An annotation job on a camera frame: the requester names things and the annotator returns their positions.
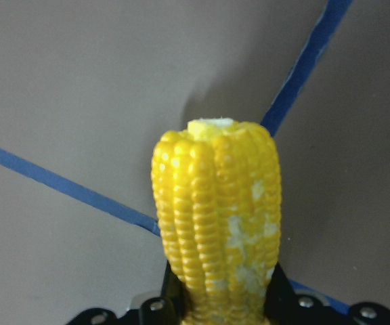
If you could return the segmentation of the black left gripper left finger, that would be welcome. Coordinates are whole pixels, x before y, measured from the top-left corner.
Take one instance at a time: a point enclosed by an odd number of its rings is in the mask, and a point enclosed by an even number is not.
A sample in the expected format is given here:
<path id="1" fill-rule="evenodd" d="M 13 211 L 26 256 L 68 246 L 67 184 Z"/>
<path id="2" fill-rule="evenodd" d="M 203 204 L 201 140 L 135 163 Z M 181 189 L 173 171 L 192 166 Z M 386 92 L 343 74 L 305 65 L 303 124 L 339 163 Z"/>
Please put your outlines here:
<path id="1" fill-rule="evenodd" d="M 185 315 L 185 289 L 166 264 L 160 294 L 147 299 L 139 309 L 140 324 L 181 324 Z"/>

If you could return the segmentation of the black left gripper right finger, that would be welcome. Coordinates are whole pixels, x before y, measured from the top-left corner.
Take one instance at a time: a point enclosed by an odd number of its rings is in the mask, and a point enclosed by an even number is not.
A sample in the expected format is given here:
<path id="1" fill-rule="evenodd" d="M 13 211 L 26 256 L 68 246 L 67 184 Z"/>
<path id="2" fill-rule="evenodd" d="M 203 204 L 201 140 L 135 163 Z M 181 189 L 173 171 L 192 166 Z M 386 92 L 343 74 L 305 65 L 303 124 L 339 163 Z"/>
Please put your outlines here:
<path id="1" fill-rule="evenodd" d="M 271 324 L 323 324 L 325 305 L 308 290 L 295 290 L 279 263 L 265 296 L 265 316 Z"/>

